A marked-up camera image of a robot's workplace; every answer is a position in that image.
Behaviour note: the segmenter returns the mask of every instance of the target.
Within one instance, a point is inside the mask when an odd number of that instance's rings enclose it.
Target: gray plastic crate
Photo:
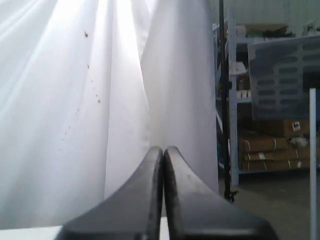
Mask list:
[[[248,58],[253,119],[309,119],[303,73],[320,72],[320,36],[249,44]]]

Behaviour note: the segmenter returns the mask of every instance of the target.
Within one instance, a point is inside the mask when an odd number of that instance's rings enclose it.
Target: concrete floor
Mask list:
[[[240,176],[235,204],[267,219],[280,240],[308,240],[310,238],[309,172],[292,171]],[[317,178],[320,199],[320,173]],[[223,195],[224,180],[219,180]],[[318,210],[318,239],[320,239],[320,211]]]

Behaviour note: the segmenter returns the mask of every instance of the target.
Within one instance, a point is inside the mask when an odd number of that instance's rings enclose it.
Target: black pole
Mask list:
[[[225,18],[224,18],[224,0],[219,0],[219,30],[220,30],[220,64],[221,64],[221,100],[222,100],[222,131],[223,131],[223,143],[222,143],[222,156],[224,159],[224,198],[229,202],[234,202],[230,190],[230,157],[228,151],[228,91],[230,87],[229,79],[226,78],[226,56],[225,56]]]

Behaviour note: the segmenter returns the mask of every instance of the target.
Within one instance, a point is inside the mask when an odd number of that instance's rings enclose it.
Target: white pole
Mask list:
[[[310,121],[310,240],[317,240],[317,127],[316,89],[309,90]]]

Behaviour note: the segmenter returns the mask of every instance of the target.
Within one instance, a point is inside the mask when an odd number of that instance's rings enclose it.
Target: black curved part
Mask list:
[[[163,197],[163,152],[151,147],[111,197],[65,224],[57,240],[158,240]]]
[[[172,240],[278,240],[270,224],[212,191],[176,147],[164,153],[164,198]]]

